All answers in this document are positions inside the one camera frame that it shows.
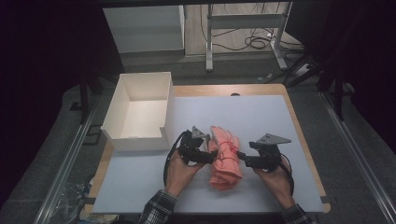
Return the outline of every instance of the white box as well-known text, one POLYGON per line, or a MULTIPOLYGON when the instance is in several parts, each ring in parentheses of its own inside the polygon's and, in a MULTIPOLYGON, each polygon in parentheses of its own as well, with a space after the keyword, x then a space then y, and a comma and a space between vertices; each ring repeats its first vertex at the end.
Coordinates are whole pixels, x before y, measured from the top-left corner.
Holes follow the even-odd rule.
POLYGON ((170 72, 121 74, 102 131, 116 150, 169 150, 173 103, 170 72))

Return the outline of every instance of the desk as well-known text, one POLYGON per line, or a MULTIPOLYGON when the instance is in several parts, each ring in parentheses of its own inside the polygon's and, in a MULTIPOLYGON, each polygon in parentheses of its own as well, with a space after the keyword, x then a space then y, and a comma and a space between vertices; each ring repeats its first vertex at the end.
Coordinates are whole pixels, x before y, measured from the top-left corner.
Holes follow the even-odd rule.
MULTIPOLYGON (((299 140, 302 144, 306 160, 311 169, 311 172, 315 178, 319 195, 321 197, 326 196, 326 192, 321 184, 320 178, 318 176, 318 171, 316 169, 315 163, 312 159, 311 153, 309 151, 308 145, 305 142, 303 132, 301 130, 300 124, 294 113, 293 107, 291 105, 290 98, 286 89, 280 84, 254 84, 254 85, 205 85, 205 86, 175 86, 175 96, 228 96, 232 93, 239 93, 241 95, 282 95, 285 99, 286 105, 290 112, 290 116, 296 132, 298 134, 299 140)), ((106 175, 106 169, 109 164, 111 155, 113 153, 113 146, 107 142, 102 159, 99 163, 99 167, 96 172, 96 176, 93 180, 93 185, 89 194, 89 198, 96 198, 98 192, 102 186, 106 175)), ((324 212, 329 212, 331 207, 329 203, 325 203, 324 212)), ((92 210, 92 205, 87 204, 85 206, 87 211, 92 210)))

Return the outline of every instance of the crumpled pink fabric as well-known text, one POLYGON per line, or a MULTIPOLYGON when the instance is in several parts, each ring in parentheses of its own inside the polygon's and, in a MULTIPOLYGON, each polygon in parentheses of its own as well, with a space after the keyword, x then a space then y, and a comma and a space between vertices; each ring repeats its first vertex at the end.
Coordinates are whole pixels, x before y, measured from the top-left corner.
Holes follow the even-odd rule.
POLYGON ((218 190, 232 189, 243 177, 239 168, 239 159, 236 156, 236 151, 239 150, 239 139, 217 126, 211 126, 210 130, 212 140, 209 142, 209 151, 218 150, 219 153, 212 164, 209 184, 218 190))

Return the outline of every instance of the white wall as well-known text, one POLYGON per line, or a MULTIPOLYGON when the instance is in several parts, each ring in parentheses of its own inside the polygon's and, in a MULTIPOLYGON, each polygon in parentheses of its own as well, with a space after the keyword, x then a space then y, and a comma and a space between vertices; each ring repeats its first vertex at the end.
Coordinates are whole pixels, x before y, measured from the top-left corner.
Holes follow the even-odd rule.
POLYGON ((104 8, 119 53, 184 49, 182 6, 104 8))

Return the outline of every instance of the checkered shirt sleeve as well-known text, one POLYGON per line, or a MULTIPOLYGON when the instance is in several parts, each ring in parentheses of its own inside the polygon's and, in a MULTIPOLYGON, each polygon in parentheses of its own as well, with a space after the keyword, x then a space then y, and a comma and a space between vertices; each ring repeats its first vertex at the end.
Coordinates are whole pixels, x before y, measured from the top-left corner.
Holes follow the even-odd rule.
POLYGON ((287 224, 311 224, 312 220, 306 214, 299 204, 285 209, 281 215, 287 224))
POLYGON ((163 189, 146 203, 138 224, 164 223, 173 213, 177 198, 166 193, 163 189))

